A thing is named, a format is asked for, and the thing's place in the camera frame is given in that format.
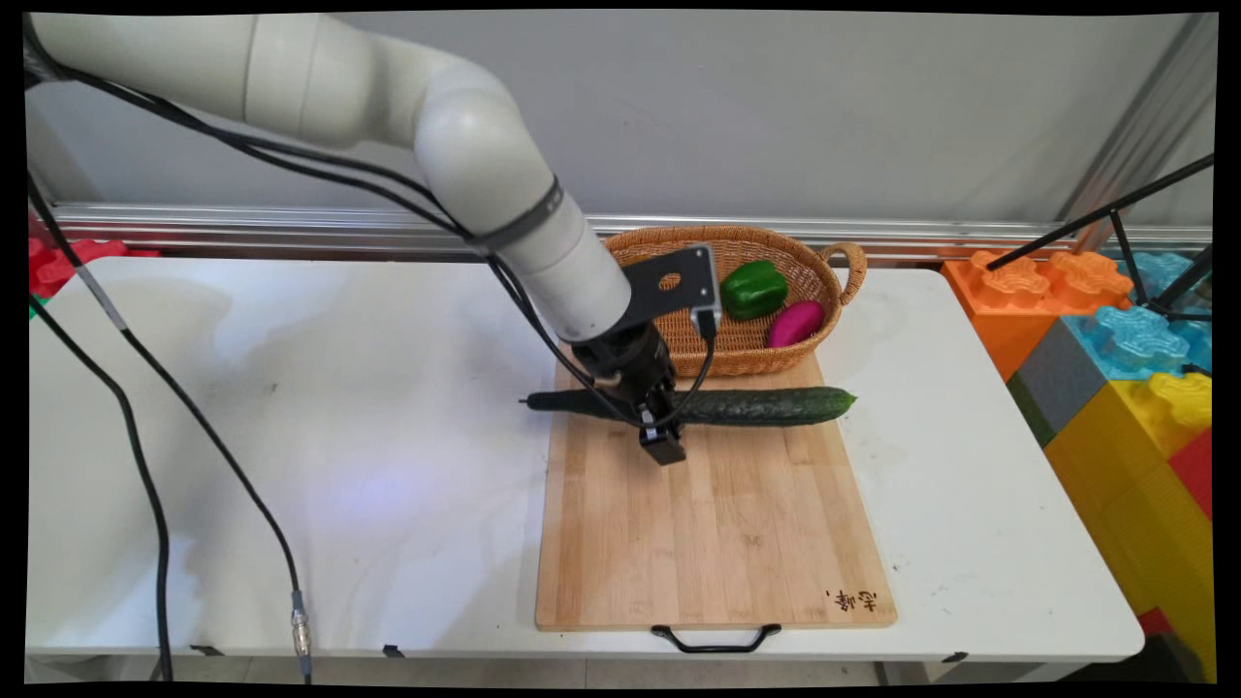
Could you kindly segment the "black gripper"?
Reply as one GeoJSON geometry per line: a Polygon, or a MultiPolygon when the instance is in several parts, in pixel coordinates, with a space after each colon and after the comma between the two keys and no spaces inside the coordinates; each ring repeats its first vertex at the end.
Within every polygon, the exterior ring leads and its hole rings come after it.
{"type": "Polygon", "coordinates": [[[628,416],[640,416],[640,447],[656,465],[686,460],[678,419],[678,385],[668,345],[656,323],[638,324],[571,347],[594,388],[628,416]],[[674,420],[656,426],[656,420],[674,420]]]}

